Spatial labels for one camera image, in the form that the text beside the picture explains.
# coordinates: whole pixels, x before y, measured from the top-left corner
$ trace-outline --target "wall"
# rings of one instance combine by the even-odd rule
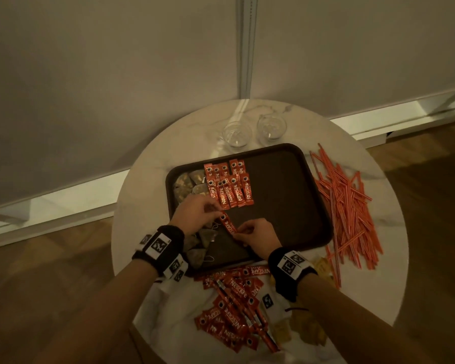
[[[237,98],[236,0],[0,0],[0,205],[129,168]]]
[[[258,0],[251,97],[344,116],[455,90],[455,0]]]

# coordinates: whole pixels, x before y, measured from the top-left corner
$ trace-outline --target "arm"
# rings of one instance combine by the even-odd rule
[[[268,260],[281,247],[264,218],[243,223],[234,238]],[[432,363],[412,341],[315,274],[298,282],[297,293],[348,363]]]
[[[185,235],[221,215],[221,206],[204,195],[189,195],[177,208],[170,225]],[[42,363],[93,363],[107,357],[119,338],[126,334],[157,270],[143,260],[132,260],[97,293],[86,307],[34,360]]]

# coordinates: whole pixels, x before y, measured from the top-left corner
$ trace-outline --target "person's left arm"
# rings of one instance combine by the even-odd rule
[[[221,206],[204,195],[189,195],[169,225],[185,235],[221,215]],[[35,358],[34,363],[93,363],[103,360],[126,334],[158,272],[152,264],[132,260]]]

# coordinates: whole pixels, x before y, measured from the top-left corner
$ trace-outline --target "white marble table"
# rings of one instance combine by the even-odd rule
[[[146,233],[168,223],[167,173],[178,165],[233,153],[220,139],[220,133],[230,120],[240,117],[253,129],[253,139],[242,151],[261,147],[256,139],[256,122],[259,115],[271,112],[283,114],[288,125],[279,142],[300,147],[313,173],[309,151],[317,150],[317,143],[348,172],[361,171],[366,193],[373,198],[369,209],[384,255],[375,271],[359,270],[351,263],[341,265],[341,291],[393,324],[401,307],[408,266],[406,228],[394,191],[369,153],[349,134],[307,109],[283,102],[252,99],[217,103],[173,123],[145,148],[118,197],[111,240],[115,274],[128,264],[135,245]],[[307,255],[325,256],[322,249],[308,251]],[[183,279],[180,291],[167,299],[158,285],[152,288],[134,321],[146,342],[168,364],[203,362],[214,357],[215,362],[246,362],[262,355],[265,351],[260,349],[259,353],[243,349],[235,354],[205,332],[196,331],[193,318],[207,309],[214,298],[212,291],[204,291],[200,285]],[[317,362],[315,347],[303,345],[293,349],[294,355],[303,361]]]

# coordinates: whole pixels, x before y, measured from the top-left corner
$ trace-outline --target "glass cup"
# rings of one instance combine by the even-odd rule
[[[266,115],[260,115],[257,130],[262,138],[269,140],[279,139],[287,131],[287,123],[283,116],[277,113],[267,113]]]
[[[253,132],[248,124],[241,121],[233,121],[223,129],[224,141],[232,147],[242,147],[249,143]]]

